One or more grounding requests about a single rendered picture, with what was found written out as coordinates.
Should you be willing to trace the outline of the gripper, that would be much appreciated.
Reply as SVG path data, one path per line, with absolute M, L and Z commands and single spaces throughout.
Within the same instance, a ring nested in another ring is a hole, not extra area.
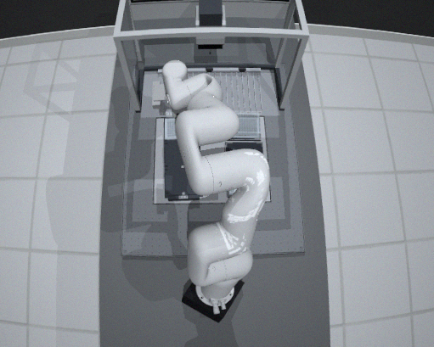
M 171 108 L 171 109 L 172 109 L 172 108 Z M 187 110 L 187 107 L 184 108 L 184 109 L 181 109 L 181 110 L 173 110 L 173 109 L 172 109 L 172 117 L 175 119 L 175 122 L 176 122 L 176 119 L 177 119 L 178 115 L 179 115 L 181 112 L 186 111 L 186 110 Z M 176 117 L 176 114 L 177 114 L 177 117 Z M 175 118 L 175 117 L 176 117 L 176 118 Z

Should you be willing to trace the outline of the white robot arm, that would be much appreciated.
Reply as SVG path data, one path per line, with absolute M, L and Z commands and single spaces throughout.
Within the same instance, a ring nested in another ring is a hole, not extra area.
M 162 76 L 164 84 L 153 81 L 153 109 L 161 108 L 161 100 L 173 110 L 188 106 L 178 115 L 175 132 L 191 189 L 206 196 L 238 188 L 223 206 L 219 221 L 194 228 L 188 237 L 189 278 L 200 300 L 219 314 L 218 306 L 226 309 L 234 285 L 252 268 L 250 246 L 270 186 L 268 161 L 250 148 L 201 156 L 199 146 L 225 142 L 237 134 L 239 117 L 223 103 L 222 88 L 214 77 L 202 73 L 188 79 L 187 66 L 180 60 L 167 62 Z

